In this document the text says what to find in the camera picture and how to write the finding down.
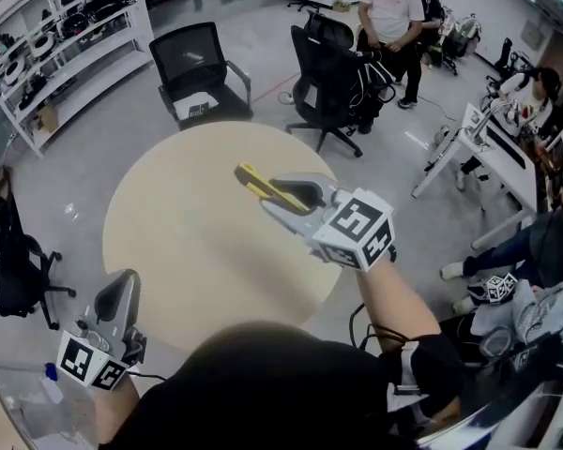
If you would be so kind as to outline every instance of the black shirt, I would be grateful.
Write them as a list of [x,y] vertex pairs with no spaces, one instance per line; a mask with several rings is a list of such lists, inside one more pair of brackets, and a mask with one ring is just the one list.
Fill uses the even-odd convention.
[[[458,360],[445,337],[424,337],[419,347],[428,351],[413,353],[412,369],[421,392],[431,395],[420,408],[432,416],[459,395],[462,376],[438,359]],[[390,440],[384,435],[398,412],[387,412],[388,383],[401,378],[400,351],[377,358],[280,325],[243,326],[210,339],[151,388],[100,450],[181,448],[182,438],[190,446],[341,433]]]
[[[421,0],[421,4],[423,5],[425,22],[444,19],[444,9],[440,0]],[[433,45],[439,37],[437,28],[424,28],[419,35],[419,41],[425,45]]]

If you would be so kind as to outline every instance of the black hair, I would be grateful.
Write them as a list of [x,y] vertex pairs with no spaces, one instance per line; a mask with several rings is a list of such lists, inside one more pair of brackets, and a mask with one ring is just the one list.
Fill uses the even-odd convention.
[[534,77],[534,79],[541,79],[542,86],[548,98],[552,101],[556,101],[561,91],[561,77],[559,77],[556,70],[552,68],[541,67],[536,68],[536,70],[538,71],[538,77]]

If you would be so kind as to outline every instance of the round table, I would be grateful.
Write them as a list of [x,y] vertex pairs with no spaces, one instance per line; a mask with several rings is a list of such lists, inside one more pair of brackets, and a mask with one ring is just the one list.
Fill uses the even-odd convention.
[[236,323],[302,324],[340,275],[240,185],[234,170],[241,162],[266,179],[291,172],[333,177],[310,147],[287,133],[221,122],[177,133],[149,150],[108,209],[107,272],[139,273],[138,324],[184,351]]

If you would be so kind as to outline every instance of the concrete floor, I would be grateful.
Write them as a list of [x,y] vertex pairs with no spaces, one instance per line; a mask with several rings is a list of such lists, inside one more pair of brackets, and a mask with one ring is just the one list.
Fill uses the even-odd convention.
[[[332,16],[352,26],[357,24],[355,11]],[[280,104],[278,94],[290,91],[296,81],[298,63],[290,26],[304,25],[306,13],[286,8],[283,0],[185,0],[157,8],[152,14],[157,35],[203,18],[216,20],[225,57],[251,75],[254,121],[275,128],[300,121],[293,106]],[[438,269],[468,255],[474,239],[513,211],[505,199],[482,214],[481,193],[494,191],[497,182],[491,179],[482,187],[471,179],[467,191],[459,192],[454,186],[456,161],[419,199],[411,197],[423,177],[434,134],[444,124],[458,125],[448,117],[460,120],[466,103],[479,101],[484,77],[490,71],[475,57],[460,62],[459,70],[455,78],[444,69],[424,69],[416,109],[403,111],[391,102],[375,121],[372,134],[354,136],[364,149],[363,158],[353,158],[347,147],[332,138],[321,152],[343,184],[370,188],[394,206],[397,265],[438,318],[448,317],[450,304],[464,294],[462,281],[447,284],[440,279]],[[15,168],[14,192],[25,231],[34,235],[45,251],[63,253],[64,260],[55,265],[53,280],[79,292],[76,300],[63,295],[53,298],[63,328],[68,328],[84,307],[84,295],[94,293],[105,279],[102,226],[117,185],[142,154],[177,132],[160,101],[159,84],[154,67],[139,71],[59,132],[43,160],[27,152]],[[399,87],[399,97],[402,93],[403,87]],[[296,136],[314,147],[318,132],[297,131]],[[343,272],[331,296],[305,328],[320,338],[348,341],[348,317],[359,303],[354,275]],[[364,330],[364,324],[363,317],[358,331]],[[0,363],[41,365],[53,361],[59,339],[57,332],[47,330],[41,312],[27,319],[0,318]],[[152,338],[142,371],[168,376],[185,357]],[[32,383],[23,385],[22,381],[13,389],[4,371],[0,378],[3,391],[23,403],[29,403],[30,396],[37,393],[31,389]],[[36,382],[38,374],[28,378]],[[147,380],[137,383],[142,391],[153,384]],[[68,444],[79,444],[70,448],[87,448],[94,441],[91,408],[83,395],[75,394],[77,390],[68,390],[66,383],[61,387],[68,403],[67,423],[63,425],[79,432],[80,442],[71,443],[74,439],[69,439]],[[44,407],[62,418],[61,407],[46,402]],[[40,447],[53,448],[47,443],[55,438],[53,430],[46,427],[42,433],[38,419],[33,421],[26,418],[25,424],[33,427]]]

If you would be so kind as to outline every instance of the white t-shirt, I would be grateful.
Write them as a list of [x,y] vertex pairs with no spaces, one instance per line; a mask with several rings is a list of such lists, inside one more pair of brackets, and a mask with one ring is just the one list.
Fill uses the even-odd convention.
[[[514,99],[519,102],[522,108],[522,112],[525,110],[525,107],[527,107],[525,110],[527,116],[523,114],[519,116],[519,127],[516,126],[513,122],[509,121],[506,118],[504,112],[499,112],[495,115],[498,123],[500,123],[502,128],[505,129],[511,137],[519,136],[522,128],[528,123],[533,123],[533,125],[538,128],[542,127],[553,111],[553,103],[550,100],[548,101],[546,107],[542,109],[544,100],[538,100],[534,98],[534,94],[532,92],[534,88],[533,78],[529,79],[528,84],[524,88],[517,91],[517,88],[522,84],[524,79],[525,75],[523,73],[516,73],[506,82],[504,82],[500,87],[500,91],[504,93],[509,100]],[[494,108],[499,103],[500,98],[497,98],[492,102],[492,108]]]
[[382,43],[402,38],[411,22],[423,22],[421,0],[360,0],[371,4],[369,16],[373,29]]

